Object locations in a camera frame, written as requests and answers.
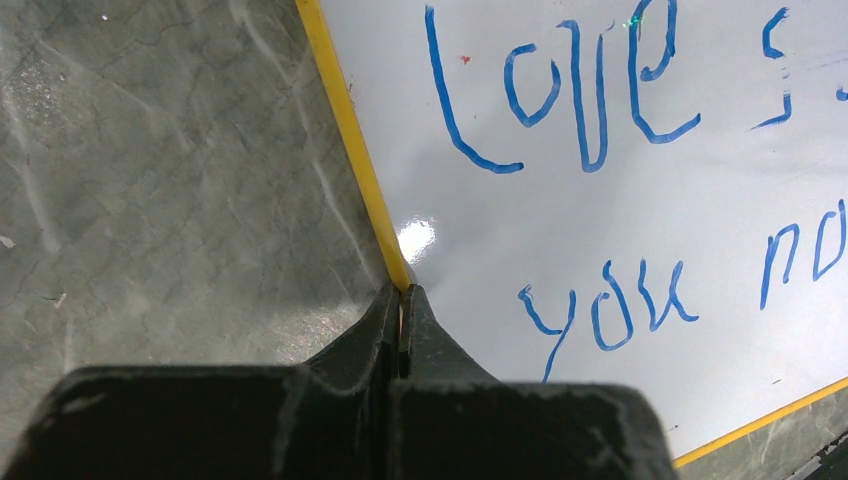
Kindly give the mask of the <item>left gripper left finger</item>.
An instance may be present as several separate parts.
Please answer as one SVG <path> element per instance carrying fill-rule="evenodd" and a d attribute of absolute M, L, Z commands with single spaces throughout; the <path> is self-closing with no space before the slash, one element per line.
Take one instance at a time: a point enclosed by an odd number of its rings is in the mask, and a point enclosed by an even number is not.
<path fill-rule="evenodd" d="M 5 479 L 381 479 L 400 295 L 294 365 L 109 365 L 38 405 Z"/>

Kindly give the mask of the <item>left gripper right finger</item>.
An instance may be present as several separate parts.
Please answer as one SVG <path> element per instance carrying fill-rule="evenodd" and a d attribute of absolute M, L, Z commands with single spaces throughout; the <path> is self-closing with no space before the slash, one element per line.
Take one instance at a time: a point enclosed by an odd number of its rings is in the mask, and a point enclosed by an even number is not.
<path fill-rule="evenodd" d="M 615 384 L 501 382 L 404 293 L 400 479 L 675 479 L 657 415 Z"/>

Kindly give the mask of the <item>yellow framed whiteboard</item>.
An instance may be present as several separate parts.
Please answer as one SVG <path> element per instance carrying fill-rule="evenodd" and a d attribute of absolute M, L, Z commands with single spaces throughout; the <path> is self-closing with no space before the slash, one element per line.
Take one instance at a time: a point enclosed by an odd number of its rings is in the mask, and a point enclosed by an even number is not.
<path fill-rule="evenodd" d="M 392 279 L 504 380 L 645 395 L 689 479 L 847 427 L 843 1 L 301 1 Z"/>

